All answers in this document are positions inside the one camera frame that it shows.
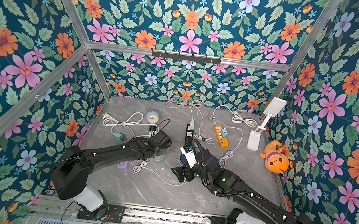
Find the green meat grinder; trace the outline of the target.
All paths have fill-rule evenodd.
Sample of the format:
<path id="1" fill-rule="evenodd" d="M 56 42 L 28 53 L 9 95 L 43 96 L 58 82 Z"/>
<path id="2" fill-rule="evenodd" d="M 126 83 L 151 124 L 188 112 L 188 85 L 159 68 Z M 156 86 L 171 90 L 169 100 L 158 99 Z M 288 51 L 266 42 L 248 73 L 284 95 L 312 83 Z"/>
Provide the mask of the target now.
<path id="1" fill-rule="evenodd" d="M 154 158 L 152 158 L 155 162 L 164 162 L 166 159 L 166 155 L 157 155 Z"/>

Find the green charger adapter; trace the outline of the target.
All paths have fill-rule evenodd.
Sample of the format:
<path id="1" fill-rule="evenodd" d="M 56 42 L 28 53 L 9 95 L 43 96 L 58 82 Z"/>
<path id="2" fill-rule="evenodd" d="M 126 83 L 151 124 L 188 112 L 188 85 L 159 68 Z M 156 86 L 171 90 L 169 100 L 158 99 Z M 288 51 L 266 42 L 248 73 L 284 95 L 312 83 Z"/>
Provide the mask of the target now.
<path id="1" fill-rule="evenodd" d="M 115 134 L 115 137 L 116 137 L 119 141 L 122 141 L 122 142 L 124 142 L 125 139 L 126 139 L 125 135 L 124 135 L 124 134 L 121 134 L 121 133 L 116 133 L 116 134 Z"/>
<path id="2" fill-rule="evenodd" d="M 191 121 L 189 125 L 190 125 L 190 128 L 189 128 L 189 129 L 190 129 L 190 130 L 194 130 L 194 127 L 195 127 L 194 121 Z"/>

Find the teal charger adapter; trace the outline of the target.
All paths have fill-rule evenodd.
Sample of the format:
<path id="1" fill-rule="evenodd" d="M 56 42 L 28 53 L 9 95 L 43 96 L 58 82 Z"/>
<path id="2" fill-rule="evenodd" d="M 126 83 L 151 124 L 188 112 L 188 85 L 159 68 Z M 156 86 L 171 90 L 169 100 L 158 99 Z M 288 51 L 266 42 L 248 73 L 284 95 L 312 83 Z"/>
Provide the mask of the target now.
<path id="1" fill-rule="evenodd" d="M 223 129 L 221 130 L 221 136 L 222 136 L 223 138 L 225 138 L 225 137 L 227 137 L 227 135 L 228 135 L 227 128 L 223 128 Z"/>

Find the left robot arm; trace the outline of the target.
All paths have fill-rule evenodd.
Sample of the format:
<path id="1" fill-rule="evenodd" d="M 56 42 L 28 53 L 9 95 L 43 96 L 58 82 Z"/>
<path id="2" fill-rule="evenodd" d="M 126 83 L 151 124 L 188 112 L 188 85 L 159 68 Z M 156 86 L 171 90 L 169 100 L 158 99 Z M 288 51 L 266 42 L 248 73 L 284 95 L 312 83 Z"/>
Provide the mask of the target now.
<path id="1" fill-rule="evenodd" d="M 171 138 L 159 131 L 150 138 L 135 137 L 130 141 L 99 149 L 68 148 L 50 171 L 60 200 L 74 200 L 89 212 L 97 212 L 107 204 L 103 193 L 92 189 L 87 180 L 98 169 L 125 161 L 148 160 L 168 149 Z"/>

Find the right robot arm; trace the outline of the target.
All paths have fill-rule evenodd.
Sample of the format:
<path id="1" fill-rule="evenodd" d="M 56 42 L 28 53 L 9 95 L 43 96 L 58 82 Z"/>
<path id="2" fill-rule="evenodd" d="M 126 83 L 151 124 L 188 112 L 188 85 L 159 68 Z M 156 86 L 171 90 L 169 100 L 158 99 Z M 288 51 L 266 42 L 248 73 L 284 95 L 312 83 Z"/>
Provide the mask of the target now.
<path id="1" fill-rule="evenodd" d="M 186 164 L 172 169 L 180 182 L 199 178 L 213 196 L 230 198 L 241 206 L 231 211 L 225 219 L 226 224 L 312 224 L 307 215 L 297 216 L 284 210 L 257 193 L 237 174 L 221 168 L 217 158 L 199 141 L 193 140 L 180 151 Z"/>

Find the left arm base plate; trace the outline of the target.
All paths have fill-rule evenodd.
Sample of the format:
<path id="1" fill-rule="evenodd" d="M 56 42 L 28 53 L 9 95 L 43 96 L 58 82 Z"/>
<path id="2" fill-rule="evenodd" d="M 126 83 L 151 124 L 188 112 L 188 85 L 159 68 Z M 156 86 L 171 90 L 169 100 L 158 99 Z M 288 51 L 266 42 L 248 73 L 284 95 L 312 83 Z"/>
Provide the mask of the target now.
<path id="1" fill-rule="evenodd" d="M 97 210 L 91 212 L 84 206 L 79 205 L 80 210 L 77 214 L 78 219 L 99 221 L 99 222 L 112 222 L 115 224 L 121 223 L 126 207 L 113 204 L 103 204 Z"/>

